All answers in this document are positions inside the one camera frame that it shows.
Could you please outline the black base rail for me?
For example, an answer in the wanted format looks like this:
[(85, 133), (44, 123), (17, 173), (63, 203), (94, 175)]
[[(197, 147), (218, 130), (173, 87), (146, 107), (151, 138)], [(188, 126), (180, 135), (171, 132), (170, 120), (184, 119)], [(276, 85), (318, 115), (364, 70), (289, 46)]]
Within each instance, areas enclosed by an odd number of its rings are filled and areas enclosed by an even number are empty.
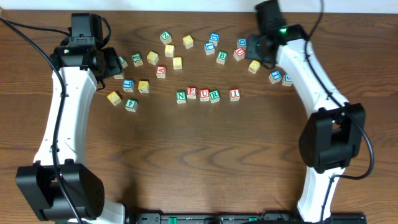
[(282, 212), (266, 212), (262, 215), (162, 215), (140, 213), (128, 215), (125, 223), (132, 224), (261, 224), (261, 223), (305, 223), (298, 216)]

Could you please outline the red I block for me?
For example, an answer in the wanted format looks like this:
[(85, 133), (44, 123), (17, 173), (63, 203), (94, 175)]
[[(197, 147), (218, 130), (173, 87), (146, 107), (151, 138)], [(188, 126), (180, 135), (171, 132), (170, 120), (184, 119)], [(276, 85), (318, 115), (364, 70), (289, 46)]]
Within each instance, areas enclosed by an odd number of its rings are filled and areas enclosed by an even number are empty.
[(229, 98), (230, 101), (239, 101), (241, 97), (240, 90), (238, 88), (230, 89)]

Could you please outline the red u block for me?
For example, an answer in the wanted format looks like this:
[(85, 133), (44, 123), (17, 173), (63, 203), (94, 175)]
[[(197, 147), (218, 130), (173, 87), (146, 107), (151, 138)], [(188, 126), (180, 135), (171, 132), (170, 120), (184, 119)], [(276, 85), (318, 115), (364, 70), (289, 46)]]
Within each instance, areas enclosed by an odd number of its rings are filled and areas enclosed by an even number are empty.
[(240, 47), (234, 50), (234, 58), (236, 59), (236, 61), (240, 61), (245, 57), (246, 51)]
[(201, 89), (200, 92), (200, 101), (209, 101), (210, 100), (210, 91), (209, 89)]

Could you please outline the blue 5 block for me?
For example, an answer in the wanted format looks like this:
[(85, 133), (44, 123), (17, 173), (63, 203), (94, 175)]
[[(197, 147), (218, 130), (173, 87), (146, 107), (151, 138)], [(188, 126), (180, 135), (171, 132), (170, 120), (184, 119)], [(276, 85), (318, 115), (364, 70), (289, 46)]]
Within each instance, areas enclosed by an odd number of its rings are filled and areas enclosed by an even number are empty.
[(282, 79), (282, 85), (283, 86), (292, 86), (293, 85), (293, 80), (288, 74), (285, 74), (283, 79)]

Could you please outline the yellow C block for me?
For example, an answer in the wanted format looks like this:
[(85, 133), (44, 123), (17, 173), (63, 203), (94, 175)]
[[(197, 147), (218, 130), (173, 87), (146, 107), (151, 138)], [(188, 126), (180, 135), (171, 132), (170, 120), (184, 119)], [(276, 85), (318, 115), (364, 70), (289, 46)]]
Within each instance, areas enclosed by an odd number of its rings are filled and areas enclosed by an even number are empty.
[(122, 96), (118, 91), (112, 91), (107, 95), (107, 99), (114, 105), (117, 106), (122, 102)]

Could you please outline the green 4 block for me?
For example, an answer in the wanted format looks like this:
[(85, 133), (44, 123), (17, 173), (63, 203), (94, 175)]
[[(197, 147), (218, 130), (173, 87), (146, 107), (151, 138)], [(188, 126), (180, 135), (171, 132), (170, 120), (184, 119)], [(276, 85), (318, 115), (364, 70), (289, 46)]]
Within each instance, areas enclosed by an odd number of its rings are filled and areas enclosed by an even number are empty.
[(137, 107), (138, 107), (137, 100), (127, 99), (126, 104), (125, 104), (125, 109), (127, 111), (136, 112)]

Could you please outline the red E block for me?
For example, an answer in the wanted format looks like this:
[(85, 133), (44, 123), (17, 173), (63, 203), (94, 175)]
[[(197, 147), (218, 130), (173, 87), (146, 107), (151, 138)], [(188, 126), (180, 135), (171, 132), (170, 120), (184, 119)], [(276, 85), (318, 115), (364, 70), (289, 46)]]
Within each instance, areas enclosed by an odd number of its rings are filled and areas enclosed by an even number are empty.
[(196, 99), (197, 98), (197, 87), (189, 86), (187, 88), (187, 98)]

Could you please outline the green V block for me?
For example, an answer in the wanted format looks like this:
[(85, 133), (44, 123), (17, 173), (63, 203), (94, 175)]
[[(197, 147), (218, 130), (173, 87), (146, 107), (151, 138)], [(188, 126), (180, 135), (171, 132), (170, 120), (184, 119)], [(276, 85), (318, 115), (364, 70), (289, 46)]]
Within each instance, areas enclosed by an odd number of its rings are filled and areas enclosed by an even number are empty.
[(124, 78), (124, 72), (116, 74), (113, 76), (115, 79), (122, 80)]

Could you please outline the yellow S block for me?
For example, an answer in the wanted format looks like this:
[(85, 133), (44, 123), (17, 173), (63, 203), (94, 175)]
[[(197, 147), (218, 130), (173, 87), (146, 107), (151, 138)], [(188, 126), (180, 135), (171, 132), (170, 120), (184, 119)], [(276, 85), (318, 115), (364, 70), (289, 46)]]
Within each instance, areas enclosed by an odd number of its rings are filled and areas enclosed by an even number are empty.
[(174, 45), (165, 45), (165, 56), (166, 57), (174, 57), (174, 53), (175, 53), (175, 46)]

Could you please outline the green N block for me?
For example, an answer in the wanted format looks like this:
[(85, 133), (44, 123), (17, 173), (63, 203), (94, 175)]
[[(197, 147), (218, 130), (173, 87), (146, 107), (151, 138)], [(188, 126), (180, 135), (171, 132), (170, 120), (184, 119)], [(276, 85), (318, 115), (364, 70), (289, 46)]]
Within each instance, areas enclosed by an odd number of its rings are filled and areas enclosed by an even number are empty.
[(176, 92), (176, 100), (178, 104), (184, 104), (187, 102), (187, 95), (185, 91)]

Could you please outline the blue d block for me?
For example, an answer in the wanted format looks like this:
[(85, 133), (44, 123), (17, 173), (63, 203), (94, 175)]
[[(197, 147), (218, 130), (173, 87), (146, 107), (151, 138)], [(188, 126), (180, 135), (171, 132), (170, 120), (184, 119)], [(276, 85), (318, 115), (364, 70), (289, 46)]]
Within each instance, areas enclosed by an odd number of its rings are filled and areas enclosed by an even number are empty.
[(247, 48), (247, 39), (238, 39), (237, 40), (237, 48), (242, 48), (243, 50), (246, 50)]
[(209, 42), (211, 42), (215, 47), (218, 45), (218, 42), (220, 40), (220, 35), (217, 33), (211, 33), (209, 37)]

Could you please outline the green R block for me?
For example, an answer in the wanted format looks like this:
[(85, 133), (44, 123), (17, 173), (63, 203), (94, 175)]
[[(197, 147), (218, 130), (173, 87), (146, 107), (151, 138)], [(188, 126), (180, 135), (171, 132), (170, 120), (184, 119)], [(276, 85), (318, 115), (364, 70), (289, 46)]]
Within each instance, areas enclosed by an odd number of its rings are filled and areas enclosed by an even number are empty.
[(210, 91), (209, 94), (211, 103), (216, 103), (220, 101), (221, 95), (218, 90)]

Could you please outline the yellow O block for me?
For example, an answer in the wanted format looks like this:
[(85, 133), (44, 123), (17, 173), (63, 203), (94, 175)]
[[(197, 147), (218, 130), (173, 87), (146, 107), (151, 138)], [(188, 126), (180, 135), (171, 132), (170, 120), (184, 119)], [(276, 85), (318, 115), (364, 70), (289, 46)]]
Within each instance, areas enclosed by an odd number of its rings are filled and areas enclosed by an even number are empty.
[(147, 55), (147, 61), (152, 65), (157, 65), (159, 61), (159, 55), (153, 51), (150, 51)]

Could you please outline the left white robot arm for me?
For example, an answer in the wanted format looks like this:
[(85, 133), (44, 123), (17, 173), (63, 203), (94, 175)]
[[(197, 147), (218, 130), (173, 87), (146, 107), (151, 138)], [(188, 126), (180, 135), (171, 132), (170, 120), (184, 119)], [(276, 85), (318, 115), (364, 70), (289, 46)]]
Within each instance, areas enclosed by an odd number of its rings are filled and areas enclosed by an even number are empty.
[(69, 36), (49, 57), (53, 96), (44, 138), (16, 183), (36, 217), (67, 223), (127, 223), (125, 206), (106, 198), (104, 185), (86, 166), (86, 128), (91, 101), (104, 80), (123, 67), (105, 18), (72, 14)]

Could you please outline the blue D block right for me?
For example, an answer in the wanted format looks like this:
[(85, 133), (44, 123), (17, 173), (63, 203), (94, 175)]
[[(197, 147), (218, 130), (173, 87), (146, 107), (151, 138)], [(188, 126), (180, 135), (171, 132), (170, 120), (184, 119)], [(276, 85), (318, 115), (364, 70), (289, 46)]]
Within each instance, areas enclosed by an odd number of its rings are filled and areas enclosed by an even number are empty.
[(242, 48), (243, 50), (246, 50), (247, 48), (247, 39), (238, 39), (237, 40), (237, 48)]

